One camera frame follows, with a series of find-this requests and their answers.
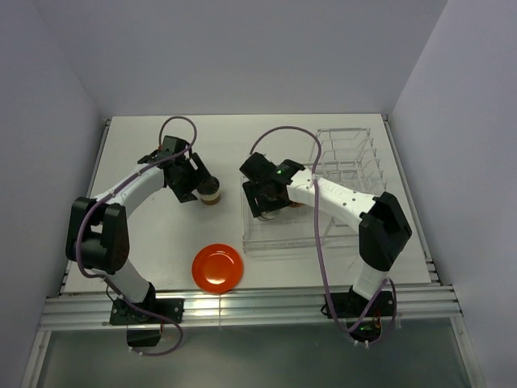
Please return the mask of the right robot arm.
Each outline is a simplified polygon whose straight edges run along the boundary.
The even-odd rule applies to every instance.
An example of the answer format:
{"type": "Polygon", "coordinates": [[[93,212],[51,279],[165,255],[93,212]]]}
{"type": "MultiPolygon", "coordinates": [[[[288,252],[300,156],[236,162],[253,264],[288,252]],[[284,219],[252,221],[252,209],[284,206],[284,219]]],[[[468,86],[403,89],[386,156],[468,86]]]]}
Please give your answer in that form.
{"type": "Polygon", "coordinates": [[[412,237],[412,229],[395,195],[357,192],[315,175],[290,159],[275,165],[263,154],[253,153],[239,168],[253,217],[287,208],[295,203],[314,208],[351,227],[359,237],[359,275],[351,286],[351,309],[369,314],[377,305],[376,291],[412,237]]]}

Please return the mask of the clear faceted glass tumbler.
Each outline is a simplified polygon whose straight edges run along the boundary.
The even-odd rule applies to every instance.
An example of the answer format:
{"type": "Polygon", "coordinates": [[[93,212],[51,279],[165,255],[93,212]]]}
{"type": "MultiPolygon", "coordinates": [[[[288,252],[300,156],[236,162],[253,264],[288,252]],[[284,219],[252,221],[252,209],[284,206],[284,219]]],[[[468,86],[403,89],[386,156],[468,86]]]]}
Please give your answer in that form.
{"type": "Polygon", "coordinates": [[[260,221],[272,221],[275,220],[280,214],[279,210],[271,211],[271,212],[261,212],[258,216],[260,221]]]}

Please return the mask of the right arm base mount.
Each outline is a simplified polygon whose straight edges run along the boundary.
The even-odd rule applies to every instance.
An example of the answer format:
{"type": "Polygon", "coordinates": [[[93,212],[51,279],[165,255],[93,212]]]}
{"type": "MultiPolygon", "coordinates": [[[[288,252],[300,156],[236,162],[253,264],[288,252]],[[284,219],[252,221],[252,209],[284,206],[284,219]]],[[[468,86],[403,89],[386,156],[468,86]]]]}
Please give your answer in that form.
{"type": "Polygon", "coordinates": [[[359,294],[352,291],[331,293],[330,298],[339,322],[345,325],[355,344],[368,347],[378,341],[385,330],[393,326],[397,303],[389,291],[380,292],[361,320],[359,317],[368,301],[359,294]]]}

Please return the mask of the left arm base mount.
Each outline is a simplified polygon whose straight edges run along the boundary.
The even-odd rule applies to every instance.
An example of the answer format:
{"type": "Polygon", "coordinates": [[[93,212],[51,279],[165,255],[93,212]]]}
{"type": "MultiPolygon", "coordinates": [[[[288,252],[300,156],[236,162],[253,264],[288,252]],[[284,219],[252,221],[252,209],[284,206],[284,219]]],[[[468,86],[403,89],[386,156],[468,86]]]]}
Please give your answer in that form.
{"type": "Polygon", "coordinates": [[[131,352],[139,356],[158,357],[171,354],[183,344],[184,330],[180,326],[183,312],[182,298],[159,298],[147,309],[118,298],[112,303],[108,322],[112,327],[126,327],[126,343],[131,352]],[[179,337],[176,343],[166,350],[150,351],[162,339],[166,325],[177,329],[179,337]]]}

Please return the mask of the steel cup brown base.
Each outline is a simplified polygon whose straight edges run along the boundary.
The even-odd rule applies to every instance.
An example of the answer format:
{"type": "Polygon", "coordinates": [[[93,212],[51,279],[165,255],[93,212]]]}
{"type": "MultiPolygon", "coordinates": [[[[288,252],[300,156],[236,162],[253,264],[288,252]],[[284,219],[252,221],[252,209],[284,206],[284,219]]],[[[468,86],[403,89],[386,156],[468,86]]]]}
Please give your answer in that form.
{"type": "Polygon", "coordinates": [[[220,182],[214,176],[204,181],[196,191],[205,205],[214,205],[221,199],[220,182]]]}

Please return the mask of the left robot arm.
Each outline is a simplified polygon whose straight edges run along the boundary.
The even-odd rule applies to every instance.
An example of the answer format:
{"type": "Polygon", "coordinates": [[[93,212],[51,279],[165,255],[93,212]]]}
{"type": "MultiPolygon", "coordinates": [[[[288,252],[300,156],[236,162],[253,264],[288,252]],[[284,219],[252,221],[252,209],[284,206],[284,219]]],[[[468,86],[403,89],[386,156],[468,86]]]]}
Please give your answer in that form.
{"type": "Polygon", "coordinates": [[[79,197],[71,207],[65,254],[86,278],[100,278],[121,298],[130,316],[147,323],[160,315],[154,286],[129,260],[129,216],[154,193],[169,188],[181,203],[220,199],[219,180],[192,151],[192,144],[167,136],[113,188],[79,197]]]}

